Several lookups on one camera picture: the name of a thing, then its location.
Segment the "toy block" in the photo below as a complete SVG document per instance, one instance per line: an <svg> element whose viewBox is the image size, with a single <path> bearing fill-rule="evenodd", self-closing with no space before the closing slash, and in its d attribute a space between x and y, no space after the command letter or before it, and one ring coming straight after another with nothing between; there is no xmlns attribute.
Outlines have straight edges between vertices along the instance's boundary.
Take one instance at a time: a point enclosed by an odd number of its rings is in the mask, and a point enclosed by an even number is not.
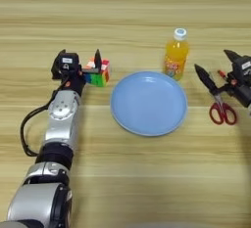
<svg viewBox="0 0 251 228"><path fill-rule="evenodd" d="M94 58L91 58L88 64L84 67L87 69L95 68ZM99 86L104 87L106 86L107 82L110 78L110 62L108 60L102 60L101 72L100 73L86 73L85 79L86 82Z"/></svg>

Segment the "orange juice bottle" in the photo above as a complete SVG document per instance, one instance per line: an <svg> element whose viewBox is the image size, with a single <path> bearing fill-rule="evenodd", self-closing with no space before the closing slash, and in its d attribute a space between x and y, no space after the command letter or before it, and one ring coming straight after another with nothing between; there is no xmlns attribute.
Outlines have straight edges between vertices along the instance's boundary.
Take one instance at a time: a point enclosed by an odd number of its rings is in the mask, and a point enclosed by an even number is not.
<svg viewBox="0 0 251 228"><path fill-rule="evenodd" d="M189 52L189 45L185 39L186 30L177 28L174 39L167 44L164 73L175 80L182 78L186 57Z"/></svg>

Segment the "wooden table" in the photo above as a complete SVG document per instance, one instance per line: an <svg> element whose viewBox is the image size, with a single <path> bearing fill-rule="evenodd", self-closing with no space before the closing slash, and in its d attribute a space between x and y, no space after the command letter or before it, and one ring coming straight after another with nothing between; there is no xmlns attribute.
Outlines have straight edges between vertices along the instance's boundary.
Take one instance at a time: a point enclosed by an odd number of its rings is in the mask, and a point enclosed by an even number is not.
<svg viewBox="0 0 251 228"><path fill-rule="evenodd" d="M251 227L251 121L225 95L239 122L212 123L213 100L193 67L223 84L216 75L230 70L223 49L251 55L250 9L251 0L0 0L1 220L34 162L22 150L19 128L58 86L50 74L54 58L66 48L85 64L99 48L111 60L112 78L106 88L85 91L72 169L73 227ZM112 89L134 71L160 71L178 26L187 28L191 45L180 82L187 119L167 136L135 136L110 114ZM36 117L27 129L36 150L46 119Z"/></svg>

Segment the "black cable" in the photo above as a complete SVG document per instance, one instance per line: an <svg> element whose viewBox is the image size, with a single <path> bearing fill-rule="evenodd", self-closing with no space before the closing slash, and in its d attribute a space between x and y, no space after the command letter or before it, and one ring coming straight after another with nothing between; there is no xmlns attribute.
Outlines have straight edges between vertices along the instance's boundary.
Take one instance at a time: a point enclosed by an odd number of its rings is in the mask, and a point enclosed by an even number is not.
<svg viewBox="0 0 251 228"><path fill-rule="evenodd" d="M66 79L61 83L61 85L58 87L58 89L56 91L54 91L52 93L51 99L48 101L48 103L42 107L39 107L33 111L31 111L22 121L21 123L21 127L20 127L20 138L21 138L21 143L24 149L24 152L27 156L29 157L36 157L38 155L38 153L34 152L33 150L31 150L25 140L25 125L26 123L35 115L42 113L45 110L48 110L51 102L55 99L57 93L59 92L59 90L61 90L67 83L67 81L69 80L69 76L66 77Z"/></svg>

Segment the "red scissors handle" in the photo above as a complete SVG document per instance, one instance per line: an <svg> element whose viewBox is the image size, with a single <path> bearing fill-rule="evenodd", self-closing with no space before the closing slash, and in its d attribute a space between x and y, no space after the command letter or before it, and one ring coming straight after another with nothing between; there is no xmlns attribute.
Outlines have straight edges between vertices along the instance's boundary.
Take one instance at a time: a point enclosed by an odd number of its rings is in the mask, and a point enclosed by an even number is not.
<svg viewBox="0 0 251 228"><path fill-rule="evenodd" d="M229 125L234 125L236 124L237 122L237 114L236 112L234 111L234 109L232 107L230 107L228 104L226 103L223 103L222 104L222 107L223 107L223 110L224 110L224 119L225 119L225 122ZM232 120L229 120L229 115L232 114L232 117L233 119Z"/></svg>
<svg viewBox="0 0 251 228"><path fill-rule="evenodd" d="M219 119L215 119L214 111L217 112ZM236 112L226 103L222 103L221 105L219 103L214 103L213 106L209 109L209 116L215 124L223 124L225 121L229 125L234 125L237 122Z"/></svg>
<svg viewBox="0 0 251 228"><path fill-rule="evenodd" d="M214 118L214 112L217 112L217 114L219 116L219 120ZM224 119L225 119L224 113L218 103L214 103L212 105L212 107L209 109L209 116L215 124L223 124L224 123Z"/></svg>

